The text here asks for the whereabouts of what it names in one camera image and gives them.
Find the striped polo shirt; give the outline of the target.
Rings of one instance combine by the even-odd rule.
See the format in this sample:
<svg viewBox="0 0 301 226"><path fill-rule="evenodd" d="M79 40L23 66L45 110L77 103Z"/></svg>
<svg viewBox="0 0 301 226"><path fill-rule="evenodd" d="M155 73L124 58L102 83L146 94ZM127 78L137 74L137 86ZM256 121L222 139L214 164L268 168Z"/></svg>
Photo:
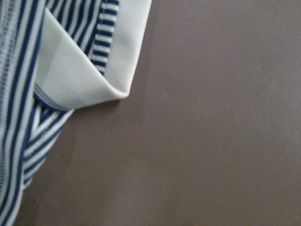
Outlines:
<svg viewBox="0 0 301 226"><path fill-rule="evenodd" d="M0 3L0 223L75 109L129 95L149 0Z"/></svg>

